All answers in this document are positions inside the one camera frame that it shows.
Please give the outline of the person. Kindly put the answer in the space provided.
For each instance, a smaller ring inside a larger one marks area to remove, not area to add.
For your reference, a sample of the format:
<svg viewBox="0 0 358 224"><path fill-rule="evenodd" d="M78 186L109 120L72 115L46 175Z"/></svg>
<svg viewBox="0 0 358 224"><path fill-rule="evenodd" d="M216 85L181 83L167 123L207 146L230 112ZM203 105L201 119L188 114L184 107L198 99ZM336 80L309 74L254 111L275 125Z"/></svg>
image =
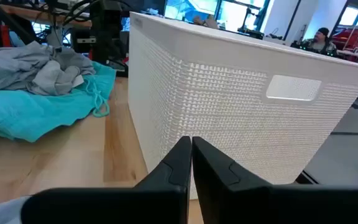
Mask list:
<svg viewBox="0 0 358 224"><path fill-rule="evenodd" d="M312 39L305 39L302 45L307 49L312 49L320 54L334 55L337 54L336 45L328 38L329 29L326 27L319 28Z"/></svg>

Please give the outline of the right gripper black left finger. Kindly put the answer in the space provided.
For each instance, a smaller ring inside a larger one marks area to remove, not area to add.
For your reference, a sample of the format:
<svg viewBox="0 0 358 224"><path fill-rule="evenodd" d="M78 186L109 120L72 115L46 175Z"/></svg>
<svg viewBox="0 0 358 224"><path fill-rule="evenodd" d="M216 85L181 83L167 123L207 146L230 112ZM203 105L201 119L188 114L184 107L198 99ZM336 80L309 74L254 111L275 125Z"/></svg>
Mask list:
<svg viewBox="0 0 358 224"><path fill-rule="evenodd" d="M54 188L21 208L22 224L188 224L191 139L183 136L129 188Z"/></svg>

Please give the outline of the turquoise garment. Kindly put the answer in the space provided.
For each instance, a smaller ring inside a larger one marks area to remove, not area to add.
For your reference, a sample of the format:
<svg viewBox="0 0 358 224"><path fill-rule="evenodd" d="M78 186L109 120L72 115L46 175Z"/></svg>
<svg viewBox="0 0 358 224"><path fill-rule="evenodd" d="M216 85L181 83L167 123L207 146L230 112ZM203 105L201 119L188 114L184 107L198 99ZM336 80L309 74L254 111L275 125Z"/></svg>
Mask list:
<svg viewBox="0 0 358 224"><path fill-rule="evenodd" d="M0 90L0 136L34 142L47 132L93 114L109 114L108 96L116 71L92 62L94 75L84 75L66 95L36 95L27 90Z"/></svg>

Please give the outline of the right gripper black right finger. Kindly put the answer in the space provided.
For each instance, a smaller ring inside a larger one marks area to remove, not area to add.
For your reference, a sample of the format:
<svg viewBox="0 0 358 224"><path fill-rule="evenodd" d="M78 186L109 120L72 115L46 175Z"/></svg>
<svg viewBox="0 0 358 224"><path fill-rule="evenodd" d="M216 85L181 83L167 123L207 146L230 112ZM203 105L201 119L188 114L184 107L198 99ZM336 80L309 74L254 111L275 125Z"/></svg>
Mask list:
<svg viewBox="0 0 358 224"><path fill-rule="evenodd" d="M192 145L204 224L358 224L358 187L274 185L201 137Z"/></svg>

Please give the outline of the white perforated plastic basket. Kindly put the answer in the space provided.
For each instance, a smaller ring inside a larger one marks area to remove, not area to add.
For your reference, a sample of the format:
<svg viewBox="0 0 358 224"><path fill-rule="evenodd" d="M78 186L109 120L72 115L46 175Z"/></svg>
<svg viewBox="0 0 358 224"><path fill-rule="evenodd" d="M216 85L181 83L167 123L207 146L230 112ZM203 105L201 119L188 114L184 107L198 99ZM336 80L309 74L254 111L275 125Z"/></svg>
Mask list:
<svg viewBox="0 0 358 224"><path fill-rule="evenodd" d="M358 96L358 63L132 12L128 104L148 170L199 136L295 181Z"/></svg>

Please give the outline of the wooden workbench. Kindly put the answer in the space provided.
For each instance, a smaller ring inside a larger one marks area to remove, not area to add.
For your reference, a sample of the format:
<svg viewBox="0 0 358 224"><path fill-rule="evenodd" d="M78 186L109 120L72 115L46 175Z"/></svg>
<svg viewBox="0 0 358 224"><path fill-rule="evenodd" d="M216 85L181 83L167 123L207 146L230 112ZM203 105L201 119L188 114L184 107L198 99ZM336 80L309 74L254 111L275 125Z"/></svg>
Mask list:
<svg viewBox="0 0 358 224"><path fill-rule="evenodd" d="M5 4L0 4L0 7L8 14L16 14L17 16L23 17L24 19L28 19L34 22L53 22L53 16L51 16L47 12L40 11L38 9L29 9L25 8L24 6L10 6ZM62 25L64 22L65 16L57 15L56 16L56 23ZM91 27L92 22L77 22L71 21L68 26L80 26L80 27Z"/></svg>

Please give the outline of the grey garment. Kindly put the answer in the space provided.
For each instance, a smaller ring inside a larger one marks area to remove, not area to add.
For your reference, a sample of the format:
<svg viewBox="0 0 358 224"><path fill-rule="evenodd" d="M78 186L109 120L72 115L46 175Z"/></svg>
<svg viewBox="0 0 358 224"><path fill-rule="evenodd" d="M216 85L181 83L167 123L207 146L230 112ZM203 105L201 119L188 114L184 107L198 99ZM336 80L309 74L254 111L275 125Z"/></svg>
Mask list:
<svg viewBox="0 0 358 224"><path fill-rule="evenodd" d="M66 47L33 41L23 47L0 48L0 90L66 95L79 78L95 73L89 58Z"/></svg>

